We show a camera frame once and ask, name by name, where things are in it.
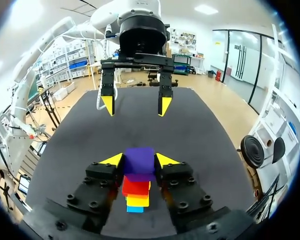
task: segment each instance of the purple block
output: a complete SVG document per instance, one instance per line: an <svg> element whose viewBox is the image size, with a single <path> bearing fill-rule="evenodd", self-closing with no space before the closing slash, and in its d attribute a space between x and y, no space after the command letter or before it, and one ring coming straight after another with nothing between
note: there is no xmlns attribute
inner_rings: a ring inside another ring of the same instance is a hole
<svg viewBox="0 0 300 240"><path fill-rule="evenodd" d="M155 175L153 173L145 173L145 174L133 174L128 173L125 175L130 182L132 183L140 183L140 182L150 182L156 180Z"/></svg>
<svg viewBox="0 0 300 240"><path fill-rule="evenodd" d="M128 148L125 151L124 156L124 175L154 173L155 150L152 147Z"/></svg>

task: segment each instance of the yellow block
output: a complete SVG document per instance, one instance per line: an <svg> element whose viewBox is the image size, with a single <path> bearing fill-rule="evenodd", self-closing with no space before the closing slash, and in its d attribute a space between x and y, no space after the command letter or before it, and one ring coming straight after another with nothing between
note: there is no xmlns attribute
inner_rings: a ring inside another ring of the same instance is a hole
<svg viewBox="0 0 300 240"><path fill-rule="evenodd" d="M147 198L138 198L128 195L126 205L129 207L149 207L149 196Z"/></svg>
<svg viewBox="0 0 300 240"><path fill-rule="evenodd" d="M169 158L167 156L164 156L164 155L162 155L160 153L157 153L156 156L157 156L157 158L159 160L161 168L163 168L164 165L168 165L168 164L180 164L180 162L175 161L175 160L173 160L173 159L171 159L171 158Z"/></svg>
<svg viewBox="0 0 300 240"><path fill-rule="evenodd" d="M114 115L113 96L101 96L101 99L104 102L104 105L110 116L112 117Z"/></svg>
<svg viewBox="0 0 300 240"><path fill-rule="evenodd" d="M162 113L159 114L160 117L163 117L166 114L166 111L172 101L172 97L163 97L162 98Z"/></svg>
<svg viewBox="0 0 300 240"><path fill-rule="evenodd" d="M118 164L120 163L122 155L123 155L123 153L119 153L119 154L112 156L106 160L103 160L99 163L100 164L111 164L111 165L115 165L116 167L118 167Z"/></svg>

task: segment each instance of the stacked blocks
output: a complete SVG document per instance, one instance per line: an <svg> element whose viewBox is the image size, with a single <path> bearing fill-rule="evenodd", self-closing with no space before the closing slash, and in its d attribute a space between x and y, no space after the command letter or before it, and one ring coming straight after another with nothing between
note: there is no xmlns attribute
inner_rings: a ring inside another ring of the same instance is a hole
<svg viewBox="0 0 300 240"><path fill-rule="evenodd" d="M127 212L143 213L149 207L149 190L155 179L155 151L151 147L128 148L124 153L122 194Z"/></svg>

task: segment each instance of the black mat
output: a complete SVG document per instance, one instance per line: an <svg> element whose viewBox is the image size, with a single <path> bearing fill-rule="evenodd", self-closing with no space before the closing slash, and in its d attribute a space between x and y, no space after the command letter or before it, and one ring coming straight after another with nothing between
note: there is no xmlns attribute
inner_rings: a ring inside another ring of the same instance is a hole
<svg viewBox="0 0 300 240"><path fill-rule="evenodd" d="M50 198L66 205L91 162L99 162L131 147L153 147L176 161L188 162L195 178L211 195L215 210L228 206L246 210L254 202L244 166L227 133L199 96L175 88L164 117L159 117L158 88L118 90L116 113L96 110L97 91L75 104L49 141L31 180L26 202L42 204ZM102 234L151 238L175 233L165 202L155 183L150 207L143 214L127 213L119 194Z"/></svg>

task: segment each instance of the blue block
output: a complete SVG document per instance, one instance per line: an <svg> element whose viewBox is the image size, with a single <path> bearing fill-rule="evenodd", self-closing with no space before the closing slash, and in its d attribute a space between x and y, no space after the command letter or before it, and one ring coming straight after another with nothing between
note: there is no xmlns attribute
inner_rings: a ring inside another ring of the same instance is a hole
<svg viewBox="0 0 300 240"><path fill-rule="evenodd" d="M127 213L143 213L144 207L143 206L126 206Z"/></svg>

